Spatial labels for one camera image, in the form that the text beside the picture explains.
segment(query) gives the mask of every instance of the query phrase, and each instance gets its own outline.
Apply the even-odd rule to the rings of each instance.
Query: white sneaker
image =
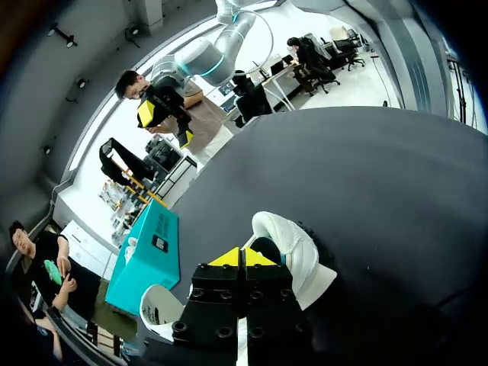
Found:
[[[271,239],[285,255],[286,266],[293,276],[292,290],[302,310],[314,303],[329,288],[337,273],[319,264],[319,253],[313,240],[293,221],[274,213],[258,212],[252,218],[254,238]]]

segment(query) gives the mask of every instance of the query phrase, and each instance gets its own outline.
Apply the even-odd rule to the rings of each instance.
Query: teal cardboard box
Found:
[[[126,264],[129,238],[137,239],[136,250]],[[178,217],[151,201],[120,248],[105,300],[139,315],[141,297],[153,284],[171,290],[180,281]]]

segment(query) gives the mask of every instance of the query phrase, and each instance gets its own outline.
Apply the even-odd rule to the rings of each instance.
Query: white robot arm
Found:
[[[213,86],[223,85],[234,76],[237,55],[256,15],[242,6],[256,0],[216,0],[217,20],[227,26],[214,43],[199,37],[175,53],[165,56],[152,68],[151,83],[170,82],[180,95],[190,76],[199,75]]]
[[[256,15],[241,10],[254,0],[216,0],[217,19],[227,24],[215,43],[197,38],[175,53],[161,58],[152,68],[151,86],[138,108],[140,127],[160,124],[172,115],[178,121],[180,147],[193,137],[188,123],[191,117],[183,108],[185,85],[193,75],[199,75],[213,86],[223,85],[235,74],[234,65]]]

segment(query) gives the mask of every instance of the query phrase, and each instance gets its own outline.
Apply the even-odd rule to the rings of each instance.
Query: green object in hand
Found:
[[[53,261],[45,260],[44,267],[46,267],[46,271],[49,274],[49,278],[57,283],[59,286],[63,284],[63,279],[61,278],[61,272],[57,268],[56,264]]]

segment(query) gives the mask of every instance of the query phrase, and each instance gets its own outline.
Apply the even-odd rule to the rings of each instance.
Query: black t-shirt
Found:
[[[60,235],[43,231],[35,240],[36,255],[29,267],[29,275],[39,288],[44,301],[50,306],[54,297],[61,288],[55,281],[51,280],[44,261],[52,261],[56,265],[58,258],[58,237]],[[100,277],[85,267],[82,267],[72,258],[70,278],[76,280],[78,287],[69,293],[68,305],[85,320],[90,320],[93,315],[95,298],[97,297]]]

